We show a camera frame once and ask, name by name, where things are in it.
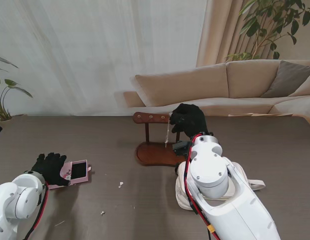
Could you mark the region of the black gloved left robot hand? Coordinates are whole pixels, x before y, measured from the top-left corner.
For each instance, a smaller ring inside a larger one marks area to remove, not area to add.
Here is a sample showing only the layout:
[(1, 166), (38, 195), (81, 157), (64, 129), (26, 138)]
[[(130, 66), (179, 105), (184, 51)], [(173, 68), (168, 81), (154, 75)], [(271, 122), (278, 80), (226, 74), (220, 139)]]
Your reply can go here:
[(70, 181), (60, 175), (66, 159), (66, 155), (59, 153), (51, 152), (47, 156), (41, 153), (31, 171), (41, 174), (48, 185), (68, 186)]

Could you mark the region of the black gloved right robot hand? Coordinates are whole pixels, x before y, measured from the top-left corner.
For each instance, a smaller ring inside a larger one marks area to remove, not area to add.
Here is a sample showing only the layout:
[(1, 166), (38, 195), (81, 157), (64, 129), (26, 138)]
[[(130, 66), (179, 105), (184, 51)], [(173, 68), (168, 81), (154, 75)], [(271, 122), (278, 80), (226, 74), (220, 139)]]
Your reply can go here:
[(170, 116), (172, 133), (184, 132), (190, 139), (197, 134), (209, 133), (203, 111), (194, 104), (181, 103)]

